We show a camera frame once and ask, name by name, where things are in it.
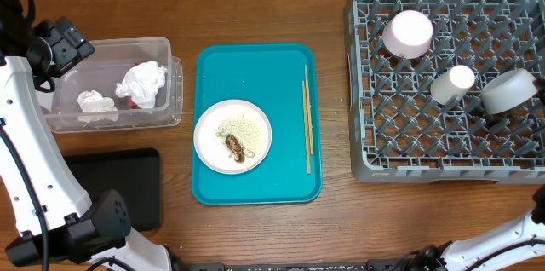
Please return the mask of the wooden chopstick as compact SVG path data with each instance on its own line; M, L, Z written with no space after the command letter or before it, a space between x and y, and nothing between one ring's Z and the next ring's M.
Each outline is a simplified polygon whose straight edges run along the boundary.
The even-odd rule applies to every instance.
M310 91L309 91L309 83L308 83L308 70L307 65L305 65L305 78L303 82L304 87L304 93L306 97L306 109L307 109L307 130L308 130L308 137L309 137L309 148L310 148L310 154L314 155L314 147L313 147L313 124L312 124L312 108L311 108L311 102L310 102Z
M306 163L307 163L307 174L312 173L311 163L310 163L310 140L309 140L309 130L308 130L308 118L307 118L307 94L305 90L305 82L301 82L302 90L302 102L303 102L303 118L304 118L304 127L305 127L305 143L306 143Z

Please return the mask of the white dinner plate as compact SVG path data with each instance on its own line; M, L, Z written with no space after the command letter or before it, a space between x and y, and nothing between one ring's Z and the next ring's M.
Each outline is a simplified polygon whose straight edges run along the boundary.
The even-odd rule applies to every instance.
M251 118L261 130L262 146L251 150L254 158L247 158L242 164L229 157L229 151L221 138L215 136L219 123L226 118ZM220 101L198 119L194 128L193 145L198 158L212 170L221 174L242 174L256 168L267 156L272 145L272 126L266 114L256 105L243 100Z

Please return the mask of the large white napkin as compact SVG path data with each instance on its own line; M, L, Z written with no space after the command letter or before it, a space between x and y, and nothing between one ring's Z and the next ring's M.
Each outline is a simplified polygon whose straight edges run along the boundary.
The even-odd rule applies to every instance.
M116 83L117 97L130 97L141 109L155 107L158 91L166 83L167 68L156 61L148 61L130 68L120 83Z

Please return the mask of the pink shallow bowl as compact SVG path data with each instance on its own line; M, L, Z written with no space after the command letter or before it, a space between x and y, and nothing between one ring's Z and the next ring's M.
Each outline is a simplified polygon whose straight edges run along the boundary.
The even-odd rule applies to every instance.
M432 36L432 21L421 12L407 10L387 23L382 41L392 55L415 59L429 50Z

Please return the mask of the small white napkin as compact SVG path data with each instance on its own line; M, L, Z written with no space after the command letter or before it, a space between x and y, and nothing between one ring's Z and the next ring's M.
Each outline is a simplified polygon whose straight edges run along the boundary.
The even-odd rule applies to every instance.
M96 90L84 91L78 98L77 103L80 106L82 113L91 113L91 116L79 116L78 120L85 123L108 119L116 122L118 120L117 108L114 100L110 97L104 97ZM112 112L106 115L94 115L94 112Z

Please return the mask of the white cup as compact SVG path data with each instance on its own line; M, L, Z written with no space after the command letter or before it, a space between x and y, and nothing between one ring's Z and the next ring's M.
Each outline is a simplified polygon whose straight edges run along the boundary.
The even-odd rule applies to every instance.
M444 105L454 96L462 98L474 82L474 73L468 66L456 65L433 80L430 93L439 104Z

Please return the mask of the grey bowl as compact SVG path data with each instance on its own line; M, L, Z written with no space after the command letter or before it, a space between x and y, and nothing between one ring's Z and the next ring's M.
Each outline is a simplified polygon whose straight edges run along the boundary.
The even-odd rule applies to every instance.
M509 111L537 93L536 78L525 69L513 69L491 80L480 98L488 114Z

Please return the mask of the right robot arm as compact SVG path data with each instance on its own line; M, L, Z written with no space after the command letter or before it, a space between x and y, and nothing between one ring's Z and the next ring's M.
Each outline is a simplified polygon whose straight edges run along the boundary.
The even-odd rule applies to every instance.
M544 255L544 188L524 215L472 239L429 246L399 259L393 270L500 270Z

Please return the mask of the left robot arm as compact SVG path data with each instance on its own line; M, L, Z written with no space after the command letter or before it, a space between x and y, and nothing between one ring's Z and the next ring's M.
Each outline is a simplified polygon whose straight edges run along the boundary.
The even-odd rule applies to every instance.
M35 3L1 0L1 177L19 232L5 251L16 267L68 260L94 270L181 270L165 245L135 230L121 195L92 200L60 153L37 92L92 55L65 17L35 25Z

